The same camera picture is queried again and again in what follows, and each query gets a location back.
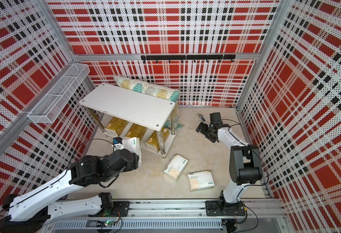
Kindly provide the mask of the gold tissue pack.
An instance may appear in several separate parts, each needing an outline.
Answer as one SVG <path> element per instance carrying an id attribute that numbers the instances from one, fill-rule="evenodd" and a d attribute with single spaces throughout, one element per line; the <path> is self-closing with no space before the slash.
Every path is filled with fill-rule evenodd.
<path id="1" fill-rule="evenodd" d="M 163 139 L 165 142 L 168 139 L 169 134 L 170 134 L 169 129 L 163 127 L 161 132 L 162 132 Z M 160 151 L 160 145 L 159 145 L 159 141 L 157 138 L 157 131 L 154 131 L 149 137 L 149 139 L 146 141 L 146 148 L 153 152 Z"/>
<path id="2" fill-rule="evenodd" d="M 126 133 L 125 138 L 138 138 L 139 140 L 142 140 L 145 133 L 147 131 L 147 128 L 141 125 L 133 124 L 129 131 Z"/>
<path id="3" fill-rule="evenodd" d="M 120 136 L 126 128 L 128 121 L 121 118 L 113 117 L 106 125 L 105 130 L 112 136 Z"/>

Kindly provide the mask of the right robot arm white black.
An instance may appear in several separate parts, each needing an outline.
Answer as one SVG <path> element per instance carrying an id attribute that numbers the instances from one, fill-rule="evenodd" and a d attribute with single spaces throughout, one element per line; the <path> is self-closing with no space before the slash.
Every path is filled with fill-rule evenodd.
<path id="1" fill-rule="evenodd" d="M 221 192 L 218 201 L 207 201 L 208 216 L 245 216 L 246 210 L 241 195 L 263 178 L 259 149 L 240 139 L 227 124 L 221 121 L 209 125 L 201 122 L 196 132 L 202 133 L 211 142 L 223 142 L 230 149 L 230 182 Z"/>

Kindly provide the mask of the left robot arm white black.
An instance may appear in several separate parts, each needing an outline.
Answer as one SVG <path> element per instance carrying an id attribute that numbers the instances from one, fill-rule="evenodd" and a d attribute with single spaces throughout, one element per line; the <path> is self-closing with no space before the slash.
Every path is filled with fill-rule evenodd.
<path id="1" fill-rule="evenodd" d="M 0 220 L 0 233 L 36 233 L 64 218 L 111 214 L 115 206 L 110 193 L 74 201 L 60 199 L 92 184 L 113 184 L 121 173 L 136 170 L 140 160 L 140 155 L 128 149 L 103 157 L 87 155 L 37 189 L 23 195 L 10 194 L 3 201 L 8 215 Z"/>

